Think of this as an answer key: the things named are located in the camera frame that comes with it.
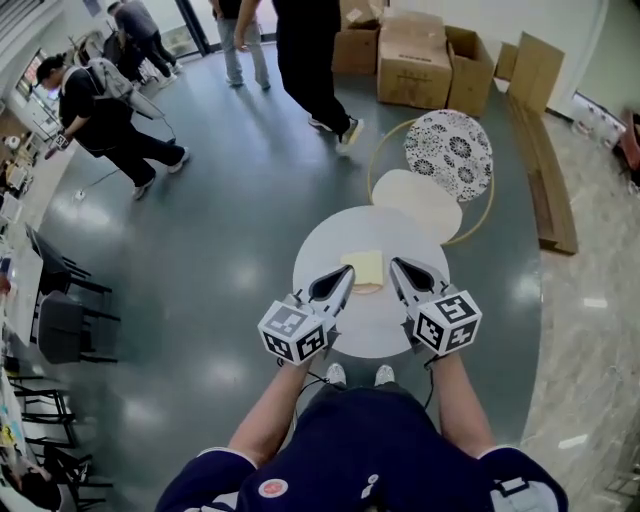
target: polished concrete floor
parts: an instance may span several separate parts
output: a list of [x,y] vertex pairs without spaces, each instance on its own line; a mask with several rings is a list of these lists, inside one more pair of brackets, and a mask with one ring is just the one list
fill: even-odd
[[[122,317],[121,325],[100,322],[97,333],[120,364],[48,369],[69,382],[81,437],[114,479],[112,510],[150,510],[190,457],[227,443],[276,371],[256,324],[290,291],[298,248],[326,217],[366,204],[378,141],[421,114],[378,104],[372,77],[340,78],[339,98],[367,127],[352,157],[339,158],[334,138],[308,126],[282,90],[275,48],[266,52],[273,82],[266,93],[250,80],[248,62],[247,86],[228,88],[222,56],[213,55],[186,64],[155,97],[178,142],[192,149],[181,174],[160,170],[144,200],[134,202],[131,183],[118,173],[78,203],[78,188],[113,169],[78,151],[45,216],[43,234],[113,286],[104,307]],[[525,171],[497,91],[481,122],[494,149],[495,200],[474,236],[445,253],[453,280],[484,312],[476,343],[464,351],[472,381],[498,440],[518,443],[538,358],[540,253]],[[170,136],[161,123],[137,124]],[[376,176],[406,167],[402,140],[390,140]],[[463,230],[487,199],[468,205]],[[391,360],[399,382],[420,400],[429,391],[426,358]],[[316,361],[317,371],[333,360],[346,365],[353,383],[372,381],[381,363],[330,353]]]

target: wall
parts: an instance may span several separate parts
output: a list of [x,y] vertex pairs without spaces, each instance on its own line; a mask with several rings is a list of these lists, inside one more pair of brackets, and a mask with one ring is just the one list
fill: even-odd
[[393,6],[442,16],[445,23],[476,30],[487,41],[517,44],[522,31],[565,52],[549,106],[571,113],[571,97],[591,59],[609,0],[391,0]]
[[611,0],[600,39],[578,90],[619,116],[640,107],[640,9],[631,0]]

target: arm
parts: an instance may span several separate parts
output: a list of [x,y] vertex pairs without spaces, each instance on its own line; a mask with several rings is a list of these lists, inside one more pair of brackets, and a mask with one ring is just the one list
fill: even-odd
[[260,0],[242,0],[240,13],[238,14],[238,22],[236,24],[236,33],[234,35],[234,44],[238,50],[246,51],[244,34],[249,24],[253,21],[253,18],[256,17],[258,4],[260,4]]
[[433,378],[440,404],[440,428],[471,457],[493,448],[495,441],[482,405],[471,387],[460,355],[455,352],[433,364]]
[[64,138],[68,141],[73,140],[74,134],[82,128],[87,122],[91,119],[91,117],[80,117],[76,116],[73,122],[69,125],[69,127],[64,131]]
[[49,482],[51,480],[51,473],[49,473],[46,469],[37,466],[26,457],[22,457],[22,462],[24,462],[26,466],[33,469],[36,473],[39,473],[42,478],[44,478],[45,482]]
[[285,363],[280,368],[233,434],[229,448],[245,454],[258,466],[264,465],[278,453],[289,431],[310,364],[293,366]]

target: white tabletop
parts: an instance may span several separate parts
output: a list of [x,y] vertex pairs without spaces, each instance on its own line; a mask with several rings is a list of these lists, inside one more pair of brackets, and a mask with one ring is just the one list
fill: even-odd
[[371,359],[411,348],[401,327],[406,313],[389,279],[389,262],[395,256],[413,258],[437,268],[449,279],[442,248],[422,226],[400,211],[358,206],[318,225],[302,244],[293,270],[295,290],[339,265],[343,254],[376,249],[384,258],[384,286],[370,295],[351,294],[347,307],[338,315],[341,335],[333,345],[344,354]]
[[11,292],[4,301],[5,321],[26,346],[31,343],[41,275],[42,259],[31,247],[23,246],[11,256],[8,275]]

